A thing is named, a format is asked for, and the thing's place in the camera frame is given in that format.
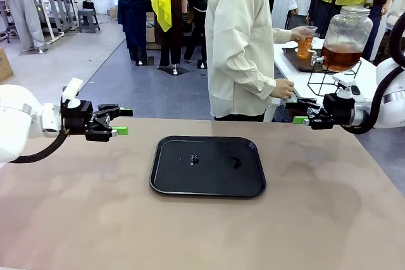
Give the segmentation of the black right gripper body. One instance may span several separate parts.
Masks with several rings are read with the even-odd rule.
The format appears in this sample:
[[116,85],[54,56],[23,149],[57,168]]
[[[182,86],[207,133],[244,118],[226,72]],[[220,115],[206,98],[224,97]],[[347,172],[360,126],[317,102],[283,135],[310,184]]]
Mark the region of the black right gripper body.
[[323,98],[323,108],[336,125],[347,125],[351,121],[354,106],[353,98],[342,98],[336,93],[325,94]]

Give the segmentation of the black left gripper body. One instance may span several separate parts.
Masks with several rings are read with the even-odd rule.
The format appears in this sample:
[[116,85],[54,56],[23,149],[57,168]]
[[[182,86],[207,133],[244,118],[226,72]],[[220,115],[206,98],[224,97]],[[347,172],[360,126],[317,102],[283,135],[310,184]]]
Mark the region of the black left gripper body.
[[91,101],[79,100],[78,106],[73,107],[68,107],[68,102],[61,103],[63,127],[69,135],[84,135],[92,114]]

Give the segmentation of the person right hand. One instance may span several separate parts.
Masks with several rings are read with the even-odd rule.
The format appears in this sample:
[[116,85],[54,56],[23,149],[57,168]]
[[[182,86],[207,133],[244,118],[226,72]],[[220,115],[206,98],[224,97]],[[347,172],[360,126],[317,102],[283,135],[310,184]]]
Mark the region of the person right hand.
[[294,95],[294,82],[284,78],[279,78],[275,81],[276,86],[270,94],[272,97],[287,100]]

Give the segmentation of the person left hand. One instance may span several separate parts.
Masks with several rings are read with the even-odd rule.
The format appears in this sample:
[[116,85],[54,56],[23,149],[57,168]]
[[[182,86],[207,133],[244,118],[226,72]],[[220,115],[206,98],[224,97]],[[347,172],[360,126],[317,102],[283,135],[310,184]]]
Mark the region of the person left hand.
[[296,27],[290,30],[290,41],[303,42],[306,40],[308,30],[306,27]]

